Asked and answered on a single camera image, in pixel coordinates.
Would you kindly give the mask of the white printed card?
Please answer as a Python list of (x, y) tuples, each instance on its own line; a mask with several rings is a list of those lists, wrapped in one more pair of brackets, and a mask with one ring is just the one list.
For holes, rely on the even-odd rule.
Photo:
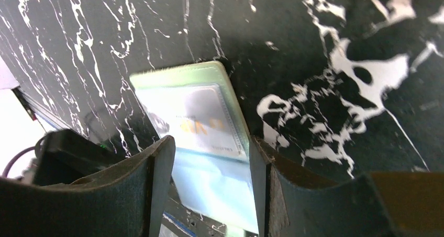
[(175, 137), (180, 149), (245, 159), (235, 124), (217, 84), (136, 90), (160, 137)]

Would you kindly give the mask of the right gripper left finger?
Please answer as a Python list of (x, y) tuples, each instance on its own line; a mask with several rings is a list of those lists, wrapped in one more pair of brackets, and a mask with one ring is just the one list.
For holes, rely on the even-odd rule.
[(1, 236), (158, 236), (175, 140), (70, 184), (1, 179)]

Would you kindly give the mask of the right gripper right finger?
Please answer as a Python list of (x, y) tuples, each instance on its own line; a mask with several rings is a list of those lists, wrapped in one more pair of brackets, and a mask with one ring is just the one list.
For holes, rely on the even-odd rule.
[(259, 236), (443, 236), (443, 173), (370, 172), (336, 183), (253, 137)]

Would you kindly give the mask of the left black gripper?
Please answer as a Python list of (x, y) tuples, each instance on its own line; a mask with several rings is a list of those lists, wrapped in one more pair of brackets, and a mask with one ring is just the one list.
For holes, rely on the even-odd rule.
[(120, 161), (119, 155), (71, 129), (47, 133), (36, 143), (35, 153), (31, 183), (38, 186), (70, 184)]

